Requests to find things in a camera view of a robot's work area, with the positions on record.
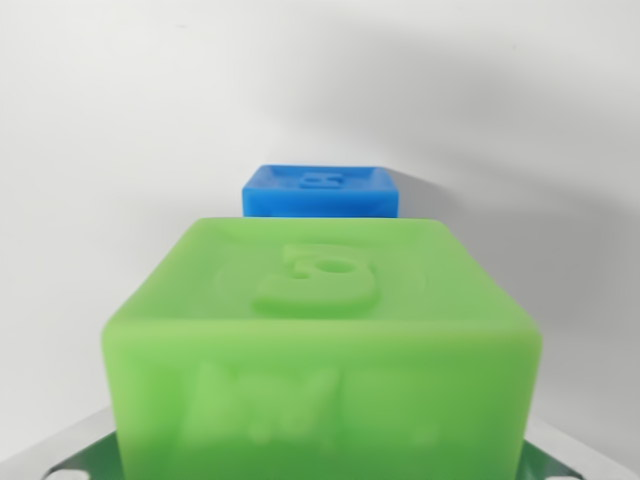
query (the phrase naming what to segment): white backdrop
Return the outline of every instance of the white backdrop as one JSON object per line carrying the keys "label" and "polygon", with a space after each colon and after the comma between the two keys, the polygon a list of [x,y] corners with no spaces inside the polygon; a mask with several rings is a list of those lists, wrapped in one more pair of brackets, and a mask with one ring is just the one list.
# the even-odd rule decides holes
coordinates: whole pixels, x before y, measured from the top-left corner
{"label": "white backdrop", "polygon": [[376,164],[540,323],[534,410],[640,470],[640,3],[4,0],[0,459],[262,163]]}

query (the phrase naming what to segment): blue cube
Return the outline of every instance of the blue cube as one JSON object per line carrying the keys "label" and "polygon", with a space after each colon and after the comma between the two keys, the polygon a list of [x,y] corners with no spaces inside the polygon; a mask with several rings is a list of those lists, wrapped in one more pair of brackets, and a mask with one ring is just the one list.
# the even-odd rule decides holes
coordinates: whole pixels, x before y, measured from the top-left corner
{"label": "blue cube", "polygon": [[263,165],[242,190],[245,217],[397,217],[383,168]]}

